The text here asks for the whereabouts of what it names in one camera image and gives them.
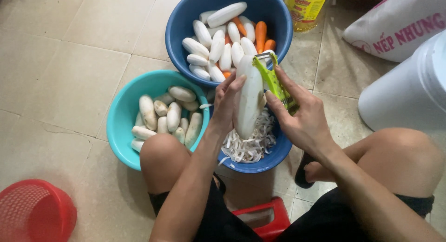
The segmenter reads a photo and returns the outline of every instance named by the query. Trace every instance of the bottle label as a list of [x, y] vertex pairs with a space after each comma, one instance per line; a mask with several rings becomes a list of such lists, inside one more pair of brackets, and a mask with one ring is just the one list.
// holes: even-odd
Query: bottle label
[[314, 22], [325, 0], [285, 0], [291, 18], [298, 22]]

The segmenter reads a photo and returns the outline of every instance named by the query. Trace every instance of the vegetable peeler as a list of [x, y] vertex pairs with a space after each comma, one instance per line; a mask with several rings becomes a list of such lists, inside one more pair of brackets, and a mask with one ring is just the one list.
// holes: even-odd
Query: vegetable peeler
[[[266, 58], [271, 58], [272, 60], [272, 70], [266, 68], [266, 62], [260, 61]], [[298, 109], [299, 105], [293, 99], [293, 97], [283, 88], [282, 84], [276, 77], [276, 72], [274, 71], [277, 65], [277, 56], [273, 53], [261, 53], [257, 54], [253, 58], [253, 66], [256, 67], [262, 78], [266, 81], [269, 86], [270, 91], [277, 96], [277, 98], [283, 103], [290, 115], [294, 115]]]

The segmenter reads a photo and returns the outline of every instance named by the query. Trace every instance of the red plastic basket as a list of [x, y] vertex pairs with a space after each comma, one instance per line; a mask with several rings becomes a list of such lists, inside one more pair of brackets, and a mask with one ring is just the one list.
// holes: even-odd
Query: red plastic basket
[[49, 182], [24, 180], [0, 192], [2, 242], [66, 242], [76, 219], [68, 194]]

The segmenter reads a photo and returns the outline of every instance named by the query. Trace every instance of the tiled floor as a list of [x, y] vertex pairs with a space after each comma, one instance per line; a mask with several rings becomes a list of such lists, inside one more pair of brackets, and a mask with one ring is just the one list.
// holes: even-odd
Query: tiled floor
[[[114, 95], [139, 74], [172, 69], [164, 28], [180, 0], [0, 1], [0, 190], [41, 178], [78, 208], [70, 241], [147, 241], [155, 219], [139, 171], [114, 156], [105, 133]], [[369, 135], [361, 91], [395, 64], [364, 54], [340, 37], [364, 11], [337, 5], [325, 22], [295, 33], [282, 67], [325, 103], [334, 139], [346, 147]], [[445, 135], [437, 140], [446, 144]], [[280, 196], [292, 221], [334, 183], [301, 189], [293, 182], [302, 151], [276, 168], [246, 175], [226, 167], [230, 209]], [[431, 224], [446, 236], [446, 178]]]

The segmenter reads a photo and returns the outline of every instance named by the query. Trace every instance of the vegetable peel shavings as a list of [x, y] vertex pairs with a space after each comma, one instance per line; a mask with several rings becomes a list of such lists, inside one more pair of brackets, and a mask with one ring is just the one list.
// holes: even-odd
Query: vegetable peel shavings
[[247, 140], [242, 140], [236, 130], [232, 130], [225, 138], [222, 146], [223, 153], [228, 156], [220, 162], [231, 158], [234, 162], [253, 163], [264, 157], [264, 153], [270, 154], [268, 148], [276, 144], [276, 137], [272, 134], [274, 117], [264, 108], [256, 119], [254, 133]]

